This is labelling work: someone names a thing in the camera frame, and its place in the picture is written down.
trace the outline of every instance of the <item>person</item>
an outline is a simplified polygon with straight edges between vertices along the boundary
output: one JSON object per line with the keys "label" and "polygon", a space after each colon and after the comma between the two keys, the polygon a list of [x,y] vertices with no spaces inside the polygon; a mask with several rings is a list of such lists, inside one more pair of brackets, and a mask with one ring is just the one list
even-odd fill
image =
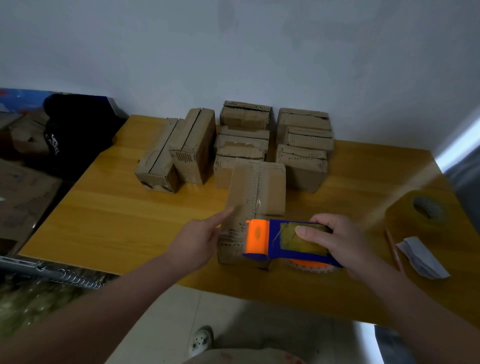
{"label": "person", "polygon": [[[218,225],[232,210],[185,224],[168,250],[105,287],[19,330],[0,343],[2,363],[104,363],[147,308],[183,276],[207,263],[216,250]],[[303,239],[327,248],[354,279],[364,282],[385,305],[395,328],[421,363],[480,363],[480,331],[448,311],[370,250],[345,216],[318,214],[313,222],[332,234],[299,226]],[[280,350],[204,350],[207,329],[192,341],[195,363],[302,363]]]}

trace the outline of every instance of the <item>wooden tabletop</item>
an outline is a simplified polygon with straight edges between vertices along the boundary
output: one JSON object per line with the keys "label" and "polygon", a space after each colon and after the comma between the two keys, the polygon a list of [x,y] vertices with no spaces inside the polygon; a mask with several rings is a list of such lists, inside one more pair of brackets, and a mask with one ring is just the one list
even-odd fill
{"label": "wooden tabletop", "polygon": [[[176,194],[148,191],[133,171],[165,119],[132,116],[115,145],[101,153],[38,229],[21,255],[124,274],[162,254],[181,226],[225,206],[227,190],[213,177],[204,186],[184,185]],[[336,141],[329,176],[315,194],[287,190],[286,218],[308,220],[317,212],[350,216],[375,252],[392,265],[384,237],[384,212],[404,193],[435,190],[464,222],[476,246],[451,261],[439,259],[447,280],[420,277],[401,257],[407,275],[432,298],[480,327],[480,239],[429,151]],[[214,256],[179,284],[250,300],[286,304],[321,314],[388,325],[374,295],[344,269],[312,274],[277,264],[270,272],[220,265]]]}

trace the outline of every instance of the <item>floor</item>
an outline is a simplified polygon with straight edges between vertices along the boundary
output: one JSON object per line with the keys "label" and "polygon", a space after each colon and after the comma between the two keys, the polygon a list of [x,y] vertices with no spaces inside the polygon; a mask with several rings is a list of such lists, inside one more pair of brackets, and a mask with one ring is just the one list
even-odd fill
{"label": "floor", "polygon": [[203,325],[212,327],[215,347],[259,349],[269,340],[311,364],[383,364],[371,324],[178,285],[154,302],[107,364],[182,363],[191,333]]}

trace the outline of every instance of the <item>hand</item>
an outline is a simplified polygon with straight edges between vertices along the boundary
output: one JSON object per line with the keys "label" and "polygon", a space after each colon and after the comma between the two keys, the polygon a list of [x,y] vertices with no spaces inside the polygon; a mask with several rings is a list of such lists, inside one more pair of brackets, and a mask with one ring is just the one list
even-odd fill
{"label": "hand", "polygon": [[184,275],[197,270],[211,258],[216,251],[222,221],[232,213],[229,208],[205,220],[191,220],[180,229],[165,255],[169,262]]}
{"label": "hand", "polygon": [[376,259],[363,234],[346,216],[317,214],[310,221],[328,226],[333,233],[297,226],[297,235],[327,248],[337,262],[353,273],[354,278],[361,277],[362,270]]}

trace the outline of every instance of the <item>crumpled paper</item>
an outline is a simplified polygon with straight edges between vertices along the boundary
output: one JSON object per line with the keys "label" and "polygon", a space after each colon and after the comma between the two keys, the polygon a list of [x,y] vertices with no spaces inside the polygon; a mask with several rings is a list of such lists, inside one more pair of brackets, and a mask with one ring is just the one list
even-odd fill
{"label": "crumpled paper", "polygon": [[450,276],[450,273],[446,271],[418,237],[405,238],[404,241],[397,244],[397,247],[407,256],[412,267],[421,276],[429,279],[444,279]]}

